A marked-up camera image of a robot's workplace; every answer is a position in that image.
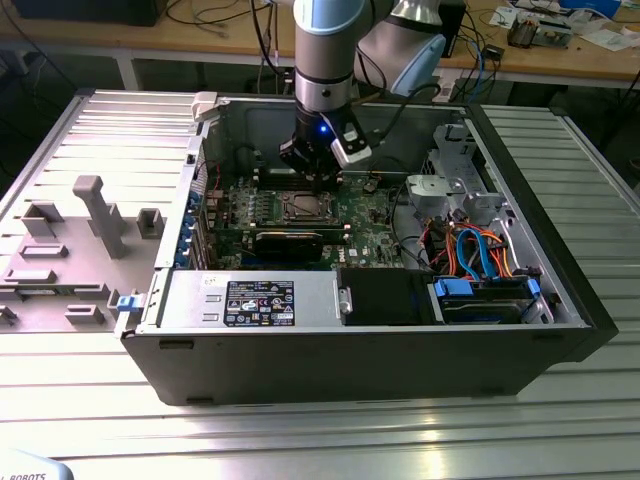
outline blue cable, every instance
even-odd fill
[[[458,255],[458,262],[462,268],[464,268],[469,275],[473,277],[476,282],[480,281],[480,275],[478,275],[475,270],[473,270],[464,259],[464,252],[462,251],[463,238],[467,235],[475,235],[478,240],[478,250],[480,251],[480,261],[482,262],[482,268],[484,269],[484,273],[487,277],[494,278],[496,277],[496,271],[493,269],[493,265],[491,265],[491,261],[489,260],[489,249],[487,248],[487,242],[485,242],[484,237],[480,234],[480,232],[476,230],[471,230],[467,228],[460,232],[458,235],[458,244],[456,245],[456,255]]]
[[[478,63],[480,64],[480,71],[478,73],[478,80],[476,81],[476,86],[473,88],[473,92],[471,93],[471,97],[469,97],[469,102],[471,103],[476,95],[478,95],[478,91],[480,90],[480,83],[482,82],[482,74],[484,73],[484,59],[482,58],[482,52],[480,52],[480,47],[473,40],[469,40],[469,43],[473,45],[473,48],[476,49],[476,53],[478,54]]]

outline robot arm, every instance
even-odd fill
[[[431,78],[444,49],[445,39],[438,34],[439,3],[293,2],[296,129],[291,141],[281,146],[280,154],[317,190],[330,189],[341,169],[372,154],[370,142],[351,109],[354,70],[359,78],[365,74],[356,61],[357,48],[381,68],[384,83],[392,93],[409,95]],[[382,78],[375,79],[373,68],[367,73],[372,83],[382,86]]]

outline side panel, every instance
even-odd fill
[[[550,112],[546,111],[546,114],[551,117],[550,120],[536,120],[531,123],[555,121],[555,117]],[[591,329],[588,341],[564,358],[564,361],[582,361],[611,340],[618,333],[618,329],[580,269],[572,252],[549,219],[539,197],[532,191],[521,169],[514,161],[513,150],[505,146],[494,128],[500,125],[513,127],[518,122],[513,118],[506,118],[492,123],[483,107],[475,105],[470,107],[470,119],[479,134],[479,140],[482,142],[480,148],[485,150],[483,151],[485,157],[488,157],[487,160],[493,163],[491,166],[497,169],[496,173],[508,185],[510,195],[513,197],[511,199],[513,208],[517,210],[516,213],[520,213],[527,220],[580,317],[594,327]],[[534,160],[540,162],[543,158],[544,156]]]
[[[125,336],[169,405],[515,395],[588,335],[442,332]]]

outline product label sticker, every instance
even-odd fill
[[[228,282],[224,323],[228,327],[295,325],[293,282]]]

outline cable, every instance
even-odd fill
[[[483,237],[490,238],[491,240],[493,240],[497,244],[504,244],[504,241],[501,238],[499,238],[498,236],[496,236],[493,232],[491,232],[490,230],[483,230],[480,227],[478,227],[477,225],[473,225],[473,224],[470,224],[470,223],[456,223],[455,226],[456,227],[460,227],[460,228],[467,228],[467,229],[474,230],[474,231],[480,233]],[[501,276],[513,277],[513,274],[511,273],[511,269],[509,268],[509,262],[508,262],[508,259],[507,259],[507,247],[508,247],[508,244],[505,245],[504,248],[501,249],[502,250],[502,253],[501,253],[502,254],[502,265],[500,265],[500,254],[496,253],[496,256],[494,257],[494,260],[496,260],[498,262],[498,266],[499,266],[499,270],[500,270],[500,275]]]
[[[45,66],[47,61],[48,59],[45,57],[42,63],[40,64],[40,66],[38,67],[38,72],[36,73],[36,81],[33,82],[33,101],[38,110],[40,110],[40,107],[38,106],[38,84],[40,83],[40,74],[42,73],[42,68]]]
[[[624,102],[627,100],[629,95],[631,95],[631,92],[633,91],[634,87],[636,86],[636,83],[638,83],[638,80],[640,80],[640,70],[638,70],[638,73],[636,74],[636,78],[633,79],[633,82],[631,82],[631,85],[629,86],[629,89],[626,91],[626,93],[622,97],[622,100],[620,101],[620,103],[622,105],[624,105]]]
[[[7,167],[5,167],[2,162],[0,162],[0,171],[12,180],[15,180],[17,178],[17,175],[7,170]]]
[[[481,87],[482,90],[480,90],[480,92],[478,93],[478,95],[483,95],[485,94],[487,91],[489,92],[489,96],[487,97],[487,100],[489,100],[491,98],[491,94],[493,92],[493,89],[496,85],[496,75],[498,73],[498,71],[500,70],[500,67],[502,66],[502,62],[498,62],[496,64],[495,60],[491,60],[492,64],[493,64],[493,73],[491,73],[491,75],[489,75],[482,83],[481,83]],[[471,94],[471,91],[469,90],[465,90],[462,87],[457,87],[458,91],[456,92],[456,95],[454,96],[453,100],[455,100],[455,98],[462,93],[462,100],[464,101],[464,97],[467,95]]]
[[[486,46],[486,41],[484,39],[484,36],[482,35],[482,33],[480,33],[480,31],[476,27],[476,22],[473,19],[473,17],[471,16],[471,14],[469,13],[469,11],[467,10],[464,13],[469,18],[469,21],[471,22],[471,27],[469,27],[467,25],[460,25],[460,28],[464,28],[466,30],[469,30],[469,31],[473,32],[475,34],[475,42],[476,42],[476,45],[478,46],[478,49],[480,51],[483,51],[485,46]],[[467,36],[466,34],[458,33],[458,38],[461,38],[461,39],[463,39],[463,40],[465,40],[467,42],[468,41],[473,41],[473,39],[471,37]],[[467,76],[466,80],[464,81],[464,84],[462,85],[462,88],[459,89],[458,92],[456,92],[456,94],[451,99],[452,101],[455,101],[458,98],[458,94],[460,93],[460,91],[465,91],[466,92],[467,84],[471,80],[473,72],[476,70],[476,68],[477,68],[477,66],[479,64],[479,61],[480,61],[480,57],[474,57],[474,58],[475,58],[475,64],[474,64],[473,68],[469,71],[469,75]],[[479,81],[480,81],[480,78],[478,78],[476,80],[476,85],[478,84]]]
[[[400,199],[400,194],[402,194],[402,189],[406,188],[407,184],[405,182],[402,182],[402,185],[400,186],[400,188],[398,188],[398,193],[396,194],[396,198],[393,202],[393,207],[391,208],[391,219],[390,219],[390,226],[391,226],[391,235],[393,236],[394,240],[396,241],[396,243],[398,244],[398,246],[400,247],[400,249],[406,253],[409,257],[411,257],[413,260],[415,260],[415,262],[418,264],[419,267],[426,269],[432,273],[436,273],[434,270],[432,270],[431,268],[429,268],[429,266],[427,265],[427,263],[419,258],[417,255],[415,255],[411,250],[409,250],[407,247],[405,247],[399,240],[398,238],[398,234],[396,232],[396,227],[395,227],[395,216],[396,216],[396,208],[398,207],[398,200]]]
[[[478,89],[480,88],[482,74],[484,73],[484,60],[482,58],[482,53],[480,52],[480,47],[478,46],[478,44],[474,41],[471,41],[469,43],[471,43],[471,45],[475,47],[476,53],[478,54],[479,63],[480,63],[480,71],[478,72],[478,79],[476,80],[476,86],[473,89],[473,93],[471,94],[471,97],[469,97],[469,103],[471,103],[478,95]]]
[[[251,9],[251,17],[253,19],[253,28],[256,32],[256,37],[258,38],[258,43],[260,44],[260,51],[262,52],[262,58],[267,63],[271,71],[276,75],[276,77],[284,76],[280,70],[276,68],[276,66],[271,62],[269,58],[269,53],[267,52],[267,47],[264,45],[262,40],[262,35],[260,31],[260,22],[258,22],[258,10],[256,10],[256,0],[249,0],[249,8]]]
[[[251,255],[252,257],[257,257],[255,253],[250,252],[249,250],[245,250],[244,248],[241,248],[241,247],[236,247],[235,245],[232,245],[232,247],[238,250],[239,252],[246,253],[247,255]]]
[[[418,95],[419,93],[423,92],[424,90],[426,90],[428,88],[435,88],[435,90],[436,90],[435,93],[431,96],[431,99],[433,99],[433,97],[435,97],[438,94],[440,94],[440,92],[442,91],[442,88],[437,83],[425,83],[424,85],[421,85],[418,88],[416,88],[415,90],[413,90],[402,101],[402,103],[400,104],[400,107],[398,107],[398,110],[396,110],[395,115],[393,116],[393,118],[389,122],[389,125],[387,125],[387,128],[385,128],[382,131],[382,133],[380,134],[380,141],[382,141],[385,138],[387,138],[389,133],[391,133],[391,130],[393,130],[393,127],[396,126],[396,123],[398,123],[398,120],[400,120],[400,116],[402,115],[402,112],[404,112],[404,109],[407,108],[407,105],[409,105],[411,100],[413,100],[416,95]]]
[[[380,160],[384,160],[384,159],[391,160],[393,163],[395,163],[400,168],[402,168],[405,171],[405,173],[408,173],[409,175],[411,175],[411,172],[405,166],[405,164],[402,163],[402,161],[399,158],[394,157],[393,155],[381,155],[378,158],[376,158],[373,162],[371,162],[371,167],[369,168],[369,174],[370,175],[373,173],[373,168],[378,164],[378,162],[380,162]]]
[[[217,173],[216,184],[213,186],[213,191],[214,192],[218,189],[218,186],[220,185],[220,177],[222,176],[220,174],[220,164],[219,163],[216,165],[216,173]]]
[[[232,8],[233,6],[235,6],[240,0],[233,0],[230,4],[228,5],[223,5],[221,7],[209,7],[209,8],[204,8],[202,10],[196,10],[195,5],[194,5],[194,0],[189,0],[189,4],[191,5],[191,16],[193,17],[194,23],[196,22],[206,22],[207,20],[205,18],[202,17],[203,14],[207,13],[207,12],[212,12],[212,11],[216,11],[216,10],[223,10],[223,9],[227,9],[227,8]],[[209,32],[209,33],[213,33],[214,35],[217,35],[220,38],[229,38],[229,34],[221,29],[224,29],[227,27],[226,23],[215,23],[214,24],[217,28],[211,28],[210,25],[195,25],[196,28],[199,28],[202,31],[205,32]]]
[[[255,161],[255,165],[249,165],[249,171],[253,171],[254,167],[260,168],[264,166],[264,162],[262,161],[262,152],[258,150],[255,145],[249,142],[243,142],[233,148],[233,168],[236,173],[240,171],[240,158],[238,156],[238,152],[243,148],[246,148],[253,154],[253,159]]]
[[[367,74],[367,69],[364,66],[364,62],[362,61],[362,58],[364,58],[367,62],[369,62],[369,64],[371,64],[371,66],[374,68],[374,70],[378,73],[378,75],[382,79],[382,87],[381,87],[382,91],[386,91],[387,90],[387,86],[389,84],[387,82],[387,77],[384,74],[384,72],[382,71],[382,69],[378,66],[378,64],[376,62],[374,62],[371,59],[371,57],[369,55],[364,53],[360,47],[356,47],[356,52],[358,53],[358,58],[360,60],[360,68],[362,69],[362,73],[363,73],[364,78],[367,81],[367,83],[372,87],[375,86],[375,85],[373,85],[371,83],[371,80],[369,79],[369,75]]]
[[[456,270],[458,270],[458,259],[456,257],[456,239],[451,233],[451,230],[447,230],[446,244],[447,244],[447,256],[449,257],[449,275],[455,276]]]
[[[24,84],[23,82],[24,78],[19,77],[19,82],[20,82],[20,89],[22,90],[22,93],[24,93],[25,97],[30,98],[30,99],[34,99],[37,98],[38,100],[42,100],[45,103],[51,105],[52,107],[54,107],[57,111],[56,115],[56,120],[57,118],[60,116],[60,114],[64,111],[64,108],[61,107],[60,105],[58,105],[57,103],[55,103],[54,101],[50,100],[49,98],[45,97],[44,95],[41,95],[39,93],[36,93],[35,91],[31,91],[29,90],[29,88]],[[36,107],[36,109],[42,113],[43,115],[51,115],[51,114],[47,114],[46,112],[43,112],[42,109],[40,108],[40,105],[34,102],[34,105]]]
[[[420,236],[419,236],[419,235],[409,235],[408,237],[404,237],[404,238],[403,238],[402,240],[400,240],[398,243],[401,243],[401,244],[402,244],[402,243],[406,242],[407,240],[415,240],[416,238],[420,238]]]
[[[351,101],[351,106],[357,107],[358,105],[364,105],[365,103],[373,102],[375,99],[380,98],[380,92],[372,93],[366,97],[361,97]]]
[[[489,252],[489,255],[491,255],[491,258],[493,259],[493,261],[496,264],[496,267],[498,268],[498,275],[500,275],[501,277],[506,277],[507,274],[504,273],[502,264],[500,263],[500,257],[498,256],[498,254],[496,252]]]
[[[640,175],[640,157],[633,157],[629,159],[629,168],[636,175]]]
[[[196,170],[196,173],[193,176],[194,180],[197,180],[198,177],[200,177],[200,174],[202,173],[202,168],[207,166],[207,162],[202,162],[200,164],[200,166],[198,167],[198,169]]]
[[[38,51],[38,53],[40,53],[40,55],[42,55],[51,64],[51,67],[53,67],[53,69],[56,72],[58,72],[58,74],[69,84],[69,86],[74,91],[77,90],[78,87],[76,86],[76,84],[73,83],[73,81],[71,81],[71,79],[69,77],[67,77],[62,70],[60,70],[60,67],[58,67],[58,65],[56,65],[54,62],[51,61],[51,59],[47,56],[47,54],[44,53],[42,51],[42,49],[38,45],[36,45],[35,42],[33,40],[31,40],[31,38],[26,33],[24,33],[24,31],[13,20],[13,17],[11,17],[11,15],[9,15],[9,10],[7,9],[7,6],[4,4],[4,0],[0,0],[0,5],[2,5],[2,10],[4,11],[4,14],[7,17],[7,20],[9,20],[9,23],[11,23],[11,25],[13,25],[13,28],[15,28],[17,30],[17,32],[20,34],[20,36],[22,38],[24,38],[29,44],[31,44],[31,46],[33,48],[35,48]]]
[[[23,132],[21,129],[16,127],[13,123],[8,122],[7,120],[5,120],[2,117],[0,117],[0,123],[3,124],[4,126],[6,126],[9,130],[14,131],[16,134],[18,134],[20,137],[24,138],[25,140],[29,140],[29,141],[35,141],[36,140],[34,137],[29,135],[28,133]]]
[[[478,275],[475,270],[473,270],[468,264],[467,262],[464,260],[464,252],[462,250],[462,239],[463,237],[467,236],[467,235],[475,235],[476,240],[478,241],[478,248],[480,249],[480,261],[482,262],[482,268],[484,269],[484,273],[488,276],[488,277],[495,277],[496,276],[496,272],[493,269],[493,266],[491,265],[491,262],[489,261],[489,252],[487,249],[487,244],[484,241],[484,238],[482,237],[482,234],[480,232],[478,232],[477,230],[471,229],[471,228],[467,228],[465,230],[463,230],[462,232],[460,232],[460,234],[458,235],[458,245],[456,248],[456,253],[458,255],[458,262],[460,263],[460,266],[466,270],[476,282],[480,281],[480,275]]]
[[[474,49],[475,49],[475,52],[476,52],[476,56],[474,56],[473,52],[471,52],[469,50],[469,46],[468,46],[468,44],[471,43],[471,42],[474,42],[474,40],[471,37],[469,37],[468,35],[458,34],[458,38],[460,38],[461,40],[464,40],[465,42],[467,42],[467,50],[469,50],[469,53],[474,58],[475,63],[473,65],[473,68],[469,71],[469,75],[467,75],[467,78],[465,79],[464,83],[462,84],[462,87],[456,86],[458,91],[455,93],[455,95],[451,99],[452,101],[455,101],[458,98],[458,95],[460,94],[460,92],[463,92],[463,99],[464,99],[464,95],[466,95],[468,93],[467,92],[467,84],[471,80],[471,77],[473,76],[473,72],[475,72],[476,68],[478,67],[478,65],[481,64],[481,54],[478,55],[477,52],[478,52],[478,50],[484,49],[483,45],[486,45],[484,37],[475,28],[470,28],[470,27],[467,27],[466,25],[461,25],[461,27],[464,27],[464,28],[466,28],[468,30],[471,30],[472,32],[475,32],[475,34],[476,34],[476,40],[475,40],[476,47],[474,47]],[[481,81],[481,77],[478,76],[478,78],[476,79],[476,86],[478,85],[478,83],[480,81]]]
[[[278,4],[275,4],[275,15],[273,16],[274,54],[276,57],[276,67],[280,66],[280,33],[278,32]],[[278,77],[276,77],[276,95],[280,94]]]
[[[206,21],[206,22],[189,22],[189,21],[186,21],[186,20],[181,20],[179,18],[176,18],[171,14],[171,9],[173,7],[175,7],[176,5],[178,5],[180,2],[182,2],[182,0],[174,0],[173,3],[171,3],[171,4],[169,4],[167,6],[167,9],[165,10],[165,14],[167,15],[167,18],[173,20],[174,22],[181,23],[182,25],[196,25],[196,26],[197,25],[214,25],[216,23],[226,22],[228,20],[233,20],[234,18],[242,17],[244,15],[247,15],[247,14],[251,13],[251,10],[245,10],[243,12],[236,13],[234,15],[231,15],[231,16],[225,17],[225,18],[217,18],[215,20],[210,20],[210,21]],[[261,10],[264,10],[265,8],[269,8],[269,5],[265,5],[264,7],[260,7],[258,9],[256,9],[256,12],[260,12]]]
[[[273,5],[269,7],[269,16],[267,17],[267,26],[262,33],[262,41],[267,44],[267,55],[271,54],[271,22],[273,20]],[[258,81],[256,83],[256,89],[258,94],[262,93],[262,71],[264,70],[264,58],[260,59],[260,68],[258,69]]]

